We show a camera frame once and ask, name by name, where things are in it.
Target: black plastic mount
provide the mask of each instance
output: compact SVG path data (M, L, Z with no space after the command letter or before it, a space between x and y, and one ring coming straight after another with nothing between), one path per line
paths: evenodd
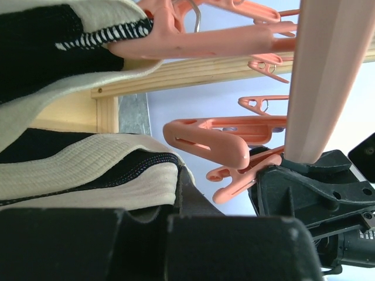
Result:
M1 281L321 281L293 218L169 215L170 206L0 211Z
M301 220L314 239L367 231L362 215L375 210L375 190L368 181L358 181L351 165L341 151L333 150L305 174L271 166L257 174L257 184L249 190L251 202L259 216Z

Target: screw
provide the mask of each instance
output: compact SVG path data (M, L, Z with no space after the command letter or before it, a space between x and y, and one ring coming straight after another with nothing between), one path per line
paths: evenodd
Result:
M364 213L363 214L364 218L367 219L367 220L370 220L373 218L373 215L371 215L370 213Z
M375 149L374 148L366 148L364 152L367 155L372 155L372 154L374 154Z

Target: black and white striped fabric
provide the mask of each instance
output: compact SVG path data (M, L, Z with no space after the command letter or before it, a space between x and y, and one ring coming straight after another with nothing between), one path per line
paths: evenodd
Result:
M79 38L67 42L56 43L59 50L81 48L85 50L95 49L102 44L117 42L119 40L143 38L152 30L152 19L141 19L137 22L124 23L109 28L104 28L93 33L83 33Z

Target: white wall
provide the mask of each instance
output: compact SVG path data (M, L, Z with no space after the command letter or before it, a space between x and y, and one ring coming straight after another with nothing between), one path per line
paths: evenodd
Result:
M299 6L297 0L260 0L255 2L269 5L278 11L296 9ZM251 24L251 20L245 17L209 6L201 6L201 11L201 31ZM188 14L186 26L189 31L193 30L194 22L193 13ZM362 65L344 113L326 150L341 149L344 153L348 153L351 148L375 131L373 113L375 104L374 72L375 63ZM290 74L282 76L290 79ZM152 136L166 144L162 128L164 124L174 119L252 115L252 112L237 104L238 98L251 95L286 95L288 93L289 84L283 84L268 77L150 92L148 93L148 105ZM267 112L271 115L286 114L287 101L270 102L270 108ZM284 133L275 133L267 146L274 148L283 143ZM211 200L217 189L229 184L229 179L221 183L212 183L206 180L206 173L219 167L218 164L183 151L178 152L194 173L197 188L208 199ZM227 215L254 214L246 192L217 207ZM346 268L344 274L339 277L330 277L329 280L373 280L373 276L375 276L375 269Z

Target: drying rack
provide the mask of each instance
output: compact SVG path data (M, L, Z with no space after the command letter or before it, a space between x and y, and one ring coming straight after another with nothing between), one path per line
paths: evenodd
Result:
M293 52L279 55L293 57ZM117 133L119 96L261 77L263 74L248 68L248 61L249 56L243 56L165 63L146 77L107 84L59 99L46 107L31 127L56 131ZM364 57L364 62L372 61L375 61L375 36ZM136 67L139 63L128 61L127 68ZM293 61L286 61L274 73L290 73L292 64Z

